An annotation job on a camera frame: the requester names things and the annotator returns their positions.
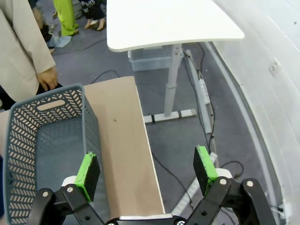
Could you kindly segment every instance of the basket handle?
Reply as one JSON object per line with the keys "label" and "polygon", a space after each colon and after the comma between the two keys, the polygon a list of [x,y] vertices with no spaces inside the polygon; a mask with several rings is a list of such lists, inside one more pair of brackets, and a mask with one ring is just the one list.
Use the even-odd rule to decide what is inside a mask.
{"label": "basket handle", "polygon": [[46,103],[44,105],[39,105],[37,107],[37,109],[39,111],[44,111],[44,110],[48,110],[48,109],[52,109],[52,108],[55,108],[55,107],[58,107],[58,106],[61,106],[61,105],[64,105],[66,102],[64,100],[57,100],[57,101],[54,101],[54,102],[49,102],[49,103]]}

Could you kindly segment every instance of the white tabletop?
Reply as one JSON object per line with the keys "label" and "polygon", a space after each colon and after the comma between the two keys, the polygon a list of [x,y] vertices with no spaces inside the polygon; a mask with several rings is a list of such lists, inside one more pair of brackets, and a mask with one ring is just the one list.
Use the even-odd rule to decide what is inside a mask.
{"label": "white tabletop", "polygon": [[243,37],[211,0],[107,1],[107,45],[114,52]]}

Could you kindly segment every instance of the person's hand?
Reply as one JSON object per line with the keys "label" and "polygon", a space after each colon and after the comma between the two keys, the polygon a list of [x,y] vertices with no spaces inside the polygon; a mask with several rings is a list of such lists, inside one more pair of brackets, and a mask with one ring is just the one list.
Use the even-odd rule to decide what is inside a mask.
{"label": "person's hand", "polygon": [[45,91],[53,90],[57,86],[57,71],[56,67],[52,67],[40,74],[37,74],[38,82],[43,86]]}

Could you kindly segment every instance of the gray plastic basket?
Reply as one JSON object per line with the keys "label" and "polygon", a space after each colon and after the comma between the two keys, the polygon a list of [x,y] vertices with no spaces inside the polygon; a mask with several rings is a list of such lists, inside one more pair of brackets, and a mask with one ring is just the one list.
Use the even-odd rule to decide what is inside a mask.
{"label": "gray plastic basket", "polygon": [[[101,173],[93,207],[110,218],[98,120],[75,84],[15,104],[10,112],[4,158],[4,201],[7,224],[27,222],[36,192],[59,190],[66,177],[77,175],[87,151],[97,154]],[[64,224],[77,224],[73,215]]]}

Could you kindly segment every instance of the bright green pants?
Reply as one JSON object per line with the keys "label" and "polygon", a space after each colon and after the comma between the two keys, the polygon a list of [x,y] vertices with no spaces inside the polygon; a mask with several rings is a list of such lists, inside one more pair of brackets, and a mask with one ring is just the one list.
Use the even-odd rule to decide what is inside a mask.
{"label": "bright green pants", "polygon": [[79,25],[75,21],[72,0],[53,0],[53,3],[60,19],[61,35],[73,35]]}

